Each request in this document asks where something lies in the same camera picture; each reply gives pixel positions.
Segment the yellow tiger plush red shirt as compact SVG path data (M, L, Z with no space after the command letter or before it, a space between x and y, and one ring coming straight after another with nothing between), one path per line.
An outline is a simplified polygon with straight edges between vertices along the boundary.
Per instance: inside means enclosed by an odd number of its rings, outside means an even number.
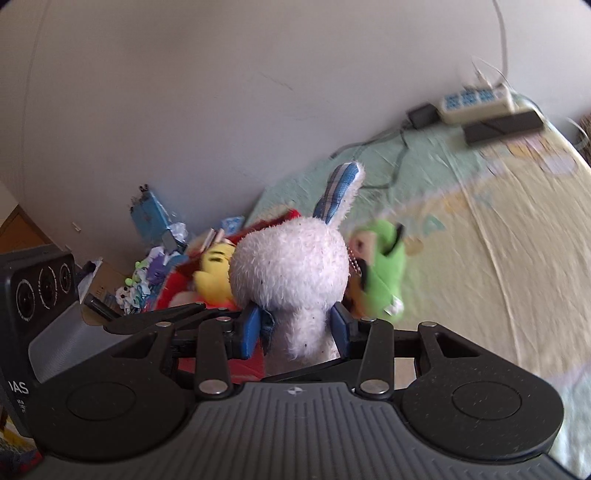
M178 265L166 280L167 306L202 303L207 308L238 309L229 283L229 263L233 253L235 245L222 241Z

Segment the green frog-hood plush toy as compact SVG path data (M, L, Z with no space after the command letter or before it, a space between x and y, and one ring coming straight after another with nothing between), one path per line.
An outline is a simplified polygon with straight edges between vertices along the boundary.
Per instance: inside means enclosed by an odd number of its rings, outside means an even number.
M349 283L344 304L356 318L396 323L405 310L402 281L406 270L405 227L378 219L349 239Z

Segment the white bunny plush blue bow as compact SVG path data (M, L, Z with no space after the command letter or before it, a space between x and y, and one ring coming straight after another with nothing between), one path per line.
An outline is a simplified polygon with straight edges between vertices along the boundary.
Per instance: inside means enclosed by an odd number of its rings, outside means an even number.
M360 163L339 165L311 217L249 233L235 248L229 263L235 304L254 303L273 318L267 375L339 357L329 327L332 306L342 301L349 281L349 251L339 225L364 179Z

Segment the red cardboard box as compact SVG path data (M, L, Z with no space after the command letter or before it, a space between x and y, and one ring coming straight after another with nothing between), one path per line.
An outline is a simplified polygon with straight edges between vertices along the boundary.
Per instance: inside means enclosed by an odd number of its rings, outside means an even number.
M230 236L229 241L236 244L249 233L280 225L300 216L301 213L296 209L287 209L280 216L273 217L273 219L259 220L256 224L244 228L238 234ZM199 249L191 250L187 260L172 268L163 282L153 307L154 311L170 309L172 299L177 294L189 292L188 285L194 286L193 274L201 266L202 255L204 255L204 252ZM259 340L246 346L249 358L242 359L240 357L242 354L242 340L239 339L239 335L242 334L242 323L239 322L239 317L242 312L238 310L238 307L228 301L218 309L205 309L204 313L211 314L211 320L214 320L219 330L221 330L225 349L228 350L228 368L231 382L240 385L245 382L256 382L263 379L266 372L264 371L263 347L260 346Z

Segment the cluttered toys and books pile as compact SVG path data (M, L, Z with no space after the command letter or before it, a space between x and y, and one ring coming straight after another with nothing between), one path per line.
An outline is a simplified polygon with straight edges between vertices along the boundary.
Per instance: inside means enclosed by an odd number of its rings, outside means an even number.
M105 262L91 262L94 269L82 282L82 314L86 323L95 324L89 313L83 311L83 303L91 294L114 309L120 315L152 311L168 274L173 267L188 259L191 250L204 252L216 243L229 241L229 237L240 232L245 218L229 217L221 221L219 229L208 229L194 236L182 222L174 222L164 233L159 244L153 246L147 255L137 261L132 274L123 277Z

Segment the blue packaged toy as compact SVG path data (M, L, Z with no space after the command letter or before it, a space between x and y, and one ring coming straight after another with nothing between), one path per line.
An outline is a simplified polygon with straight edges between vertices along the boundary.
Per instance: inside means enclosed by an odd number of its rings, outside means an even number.
M146 245L159 244L172 225L171 217L147 184L139 186L140 194L131 199L131 220Z

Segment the pastel cartoon bed sheet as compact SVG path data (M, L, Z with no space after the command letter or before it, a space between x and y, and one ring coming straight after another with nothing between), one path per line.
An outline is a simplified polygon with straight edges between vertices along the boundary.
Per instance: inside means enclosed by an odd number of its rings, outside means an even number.
M366 169L342 234L376 219L405 227L399 326L440 323L560 393L552 456L590 473L590 169L572 120L469 147L458 127L409 123L349 143L263 191L249 223L310 215L339 164Z

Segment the black power adapter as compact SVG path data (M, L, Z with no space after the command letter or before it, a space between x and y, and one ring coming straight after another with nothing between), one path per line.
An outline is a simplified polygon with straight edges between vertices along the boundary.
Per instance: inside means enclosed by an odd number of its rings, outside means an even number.
M432 103L424 103L406 112L410 126L422 130L441 121L438 108Z

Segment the black smartphone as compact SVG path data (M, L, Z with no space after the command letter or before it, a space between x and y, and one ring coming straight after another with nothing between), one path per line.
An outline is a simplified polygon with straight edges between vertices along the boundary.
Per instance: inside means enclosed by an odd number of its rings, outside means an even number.
M480 120L463 126L464 140L468 146L514 138L544 129L544 121L535 110Z

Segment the white blue power strip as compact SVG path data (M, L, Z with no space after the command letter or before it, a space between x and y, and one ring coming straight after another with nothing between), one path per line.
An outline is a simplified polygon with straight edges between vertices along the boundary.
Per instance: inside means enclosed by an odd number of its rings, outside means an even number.
M438 105L442 121L449 125L472 122L512 114L513 95L502 85L495 88L465 89L445 96Z

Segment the white charger plug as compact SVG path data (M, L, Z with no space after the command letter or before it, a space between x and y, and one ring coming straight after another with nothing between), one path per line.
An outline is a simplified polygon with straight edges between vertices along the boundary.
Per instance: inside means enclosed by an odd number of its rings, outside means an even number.
M508 87L509 81L507 79L506 73L497 68L492 63L484 60L481 57L473 56L472 57L472 66L475 71L475 75L477 78L477 82L479 87L481 88L488 88L488 89L496 89L501 87ZM490 76L487 76L483 68L490 70L493 73L497 74L497 79L493 80Z

